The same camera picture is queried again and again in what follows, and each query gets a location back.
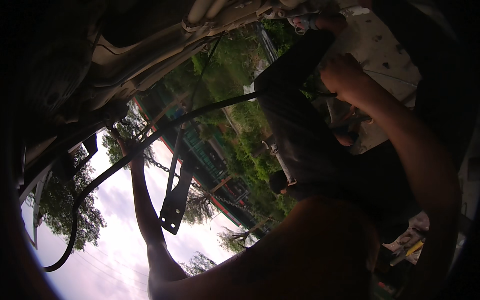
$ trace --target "dark hair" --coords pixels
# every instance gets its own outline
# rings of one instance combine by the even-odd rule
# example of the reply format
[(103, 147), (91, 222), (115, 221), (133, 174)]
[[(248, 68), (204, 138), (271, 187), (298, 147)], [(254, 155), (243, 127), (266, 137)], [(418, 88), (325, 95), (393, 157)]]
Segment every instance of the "dark hair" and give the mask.
[(288, 180), (283, 170), (270, 174), (268, 184), (275, 194), (280, 194), (280, 191), (287, 187)]

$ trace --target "metal chain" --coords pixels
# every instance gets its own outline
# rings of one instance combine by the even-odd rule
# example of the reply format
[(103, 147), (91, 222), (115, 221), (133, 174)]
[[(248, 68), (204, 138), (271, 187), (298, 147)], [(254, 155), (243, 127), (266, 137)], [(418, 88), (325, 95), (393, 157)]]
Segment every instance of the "metal chain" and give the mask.
[[(157, 168), (160, 168), (162, 170), (164, 170), (165, 172), (167, 173), (170, 173), (170, 169), (163, 166), (162, 164), (156, 162), (154, 159), (152, 159), (151, 157), (147, 157), (146, 155), (144, 155), (144, 158), (149, 162), (151, 163), (152, 165), (154, 165), (155, 167)], [(177, 177), (177, 178), (180, 178), (180, 175), (178, 175), (177, 173), (174, 173), (174, 176)], [(262, 217), (264, 219), (269, 219), (269, 220), (272, 220), (272, 221), (275, 221), (275, 222), (278, 222), (280, 223), (281, 221), (280, 220), (277, 220), (275, 218), (273, 218), (272, 216), (266, 216), (266, 215), (263, 215), (263, 214), (260, 214), (260, 213), (257, 213), (256, 211), (253, 211), (245, 206), (242, 206), (238, 203), (235, 203), (233, 202), (232, 200), (229, 200), (229, 199), (225, 199), (225, 198), (222, 198), (220, 196), (217, 196), (217, 195), (214, 195), (213, 193), (211, 193), (209, 190), (206, 190), (204, 187), (202, 187), (201, 185), (199, 185), (198, 183), (196, 182), (192, 182), (192, 186), (194, 186), (195, 188), (201, 190), (203, 193), (207, 194), (207, 195), (210, 195), (212, 197), (215, 197), (219, 200), (221, 200), (222, 202), (225, 202), (225, 203), (228, 203), (234, 207), (237, 207), (243, 211), (246, 211), (248, 213), (250, 213), (251, 215), (256, 215), (256, 216), (259, 216), (259, 217)]]

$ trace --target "sky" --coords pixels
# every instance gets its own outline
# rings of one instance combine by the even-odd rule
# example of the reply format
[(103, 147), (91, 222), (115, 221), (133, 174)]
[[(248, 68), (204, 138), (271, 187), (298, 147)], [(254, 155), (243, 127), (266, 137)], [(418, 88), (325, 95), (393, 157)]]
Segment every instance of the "sky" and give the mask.
[[(97, 138), (98, 152), (91, 159), (95, 168), (93, 178), (111, 166), (107, 150), (101, 145), (103, 133)], [(153, 148), (155, 159), (169, 166), (172, 154), (163, 142), (154, 142)], [(177, 165), (177, 174), (179, 171), (180, 164)], [(151, 166), (145, 168), (145, 178), (158, 214), (165, 198), (168, 174)], [(47, 279), (57, 294), (66, 300), (148, 299), (145, 292), (148, 274), (146, 244), (135, 218), (130, 171), (119, 170), (100, 184), (95, 195), (98, 198), (95, 207), (107, 222), (107, 227), (100, 229), (98, 247), (87, 243), (84, 252), (75, 252), (60, 269), (46, 273)], [(22, 205), (22, 215), (26, 231), (33, 238), (33, 209), (26, 203)], [(224, 230), (223, 226), (237, 228), (220, 214), (212, 220), (211, 230), (208, 223), (193, 227), (181, 224), (176, 236), (164, 230), (168, 250), (177, 262), (186, 263), (195, 251), (199, 251), (219, 264), (233, 255), (219, 246), (216, 234)], [(55, 263), (66, 248), (63, 237), (53, 235), (45, 224), (37, 233), (38, 250), (33, 247), (32, 250), (40, 265)]]

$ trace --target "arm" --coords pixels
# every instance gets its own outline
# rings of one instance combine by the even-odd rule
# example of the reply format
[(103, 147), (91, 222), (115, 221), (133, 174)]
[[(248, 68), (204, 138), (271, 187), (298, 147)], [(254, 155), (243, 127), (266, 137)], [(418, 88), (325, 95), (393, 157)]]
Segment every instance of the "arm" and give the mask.
[[(117, 142), (123, 155), (126, 155), (129, 151), (128, 146), (122, 139), (118, 139)], [(148, 194), (143, 157), (137, 156), (129, 166), (132, 172), (133, 202), (137, 224), (147, 244), (150, 266), (149, 284), (150, 288), (157, 289), (162, 283), (181, 280), (187, 278), (187, 275), (167, 250), (160, 221)]]
[(322, 80), (338, 98), (368, 113), (400, 157), (410, 188), (430, 219), (429, 234), (402, 297), (429, 299), (444, 280), (455, 250), (461, 193), (451, 158), (433, 133), (363, 73), (349, 54), (328, 63)]

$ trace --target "person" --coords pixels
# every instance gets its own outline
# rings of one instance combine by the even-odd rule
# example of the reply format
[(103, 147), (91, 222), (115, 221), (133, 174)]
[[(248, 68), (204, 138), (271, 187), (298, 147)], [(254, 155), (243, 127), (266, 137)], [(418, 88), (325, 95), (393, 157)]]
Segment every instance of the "person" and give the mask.
[[(434, 22), (404, 1), (374, 0), (373, 7), (371, 2), (363, 5), (389, 26), (418, 66), (423, 79), (417, 112), (406, 109), (366, 75), (351, 55), (338, 56), (321, 70), (325, 86), (338, 99), (368, 113), (390, 138), (361, 155), (361, 160), (339, 151), (341, 145), (298, 90), (347, 26), (340, 16), (316, 17), (318, 30), (307, 30), (260, 74), (255, 89), (266, 91), (258, 102), (293, 176), (299, 182), (324, 182), (325, 189), (299, 201), (282, 223), (252, 247), (188, 277), (167, 250), (147, 191), (142, 158), (136, 158), (130, 167), (135, 213), (147, 244), (150, 299), (223, 299), (225, 295), (230, 299), (369, 299), (382, 220), (377, 212), (360, 205), (359, 199), (403, 201), (390, 207), (405, 214), (409, 199), (401, 196), (410, 193), (429, 216), (430, 230), (402, 297), (429, 299), (439, 290), (456, 244), (461, 199), (458, 160), (472, 131), (469, 115), (462, 113), (477, 109), (477, 104), (461, 96), (468, 88), (468, 81), (458, 73), (461, 55)], [(447, 119), (453, 122), (444, 125), (440, 121), (447, 107), (451, 109)], [(128, 153), (128, 144), (119, 143)], [(379, 158), (373, 159), (369, 152)], [(363, 180), (368, 185), (363, 189), (355, 185), (351, 179), (358, 177), (352, 164), (362, 173), (371, 169), (373, 182)], [(380, 171), (389, 179), (382, 179)]]

